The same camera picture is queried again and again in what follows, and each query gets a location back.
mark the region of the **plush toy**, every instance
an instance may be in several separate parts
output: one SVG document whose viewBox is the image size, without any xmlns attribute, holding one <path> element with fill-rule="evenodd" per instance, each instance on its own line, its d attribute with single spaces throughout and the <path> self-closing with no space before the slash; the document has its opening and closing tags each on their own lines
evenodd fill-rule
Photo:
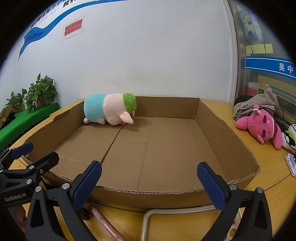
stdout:
<svg viewBox="0 0 296 241">
<path fill-rule="evenodd" d="M 250 116 L 244 116 L 236 121 L 238 129 L 247 130 L 263 144 L 272 138 L 274 147 L 280 149 L 282 146 L 281 130 L 269 112 L 254 105 Z"/>
<path fill-rule="evenodd" d="M 135 116 L 136 97 L 131 93 L 102 94 L 88 96 L 84 101 L 84 124 L 97 122 L 102 125 L 106 121 L 111 125 L 133 124 L 131 116 Z"/>
<path fill-rule="evenodd" d="M 296 130 L 296 125 L 294 124 L 293 126 L 292 125 L 289 126 L 287 131 L 281 133 L 281 137 L 283 140 L 283 147 L 286 148 L 288 151 L 290 151 L 293 154 L 296 154 L 296 150 L 294 150 L 294 149 L 296 149 L 296 143 L 295 143 L 296 132 L 295 132 L 295 130 Z"/>
</svg>

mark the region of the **pink pen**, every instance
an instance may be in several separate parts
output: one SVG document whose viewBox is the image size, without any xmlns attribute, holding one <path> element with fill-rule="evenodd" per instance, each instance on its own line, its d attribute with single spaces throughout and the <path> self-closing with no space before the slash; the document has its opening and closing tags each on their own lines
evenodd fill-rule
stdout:
<svg viewBox="0 0 296 241">
<path fill-rule="evenodd" d="M 110 233 L 111 236 L 116 238 L 118 241 L 124 241 L 124 239 L 114 230 L 111 224 L 103 217 L 103 215 L 90 203 L 87 202 L 91 208 L 91 212 L 96 217 L 96 219 L 100 222 L 100 224 Z"/>
</svg>

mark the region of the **cardboard box on shelf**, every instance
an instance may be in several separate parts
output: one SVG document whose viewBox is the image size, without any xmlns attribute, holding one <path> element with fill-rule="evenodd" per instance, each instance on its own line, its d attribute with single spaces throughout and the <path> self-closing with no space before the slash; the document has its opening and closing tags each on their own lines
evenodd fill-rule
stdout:
<svg viewBox="0 0 296 241">
<path fill-rule="evenodd" d="M 140 209 L 210 204 L 197 178 L 206 161 L 228 183 L 244 188 L 259 173 L 251 151 L 200 99 L 137 96 L 134 124 L 82 125 L 83 100 L 53 113 L 20 140 L 32 142 L 34 161 L 49 151 L 59 164 L 44 176 L 71 182 L 93 161 L 102 176 L 91 200 Z"/>
<path fill-rule="evenodd" d="M 5 121 L 8 119 L 11 112 L 12 112 L 12 107 L 10 105 L 2 109 L 0 113 L 0 129 L 4 125 Z"/>
</svg>

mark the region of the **metal screw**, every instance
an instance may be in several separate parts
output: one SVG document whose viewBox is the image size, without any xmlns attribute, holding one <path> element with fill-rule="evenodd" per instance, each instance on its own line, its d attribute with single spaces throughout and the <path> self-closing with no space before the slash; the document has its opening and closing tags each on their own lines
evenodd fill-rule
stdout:
<svg viewBox="0 0 296 241">
<path fill-rule="evenodd" d="M 62 185 L 62 189 L 68 189 L 69 186 L 70 186 L 69 183 L 64 183 L 64 184 Z"/>
<path fill-rule="evenodd" d="M 257 192 L 263 193 L 263 189 L 262 188 L 257 188 Z"/>
<path fill-rule="evenodd" d="M 230 184 L 230 185 L 229 185 L 229 188 L 230 188 L 231 190 L 236 190 L 236 189 L 237 189 L 237 186 L 236 186 L 235 184 Z"/>
<path fill-rule="evenodd" d="M 36 191 L 36 192 L 40 192 L 41 189 L 42 189 L 42 187 L 41 187 L 41 186 L 38 186 L 38 187 L 35 188 L 35 191 Z"/>
</svg>

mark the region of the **pink stuffed toy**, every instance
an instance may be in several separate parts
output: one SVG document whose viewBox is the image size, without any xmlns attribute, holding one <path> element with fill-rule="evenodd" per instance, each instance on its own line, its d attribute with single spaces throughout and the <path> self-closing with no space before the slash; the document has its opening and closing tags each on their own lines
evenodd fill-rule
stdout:
<svg viewBox="0 0 296 241">
<path fill-rule="evenodd" d="M 136 97 L 131 93 L 111 95 L 95 93 L 84 101 L 83 124 L 86 125 L 90 121 L 102 125 L 106 124 L 106 121 L 111 125 L 133 124 L 131 117 L 135 116 L 136 107 Z"/>
<path fill-rule="evenodd" d="M 283 142 L 281 130 L 274 121 L 272 115 L 259 105 L 254 105 L 250 116 L 245 116 L 236 121 L 236 127 L 241 130 L 249 129 L 249 132 L 263 144 L 264 141 L 272 138 L 274 147 L 280 149 Z"/>
</svg>

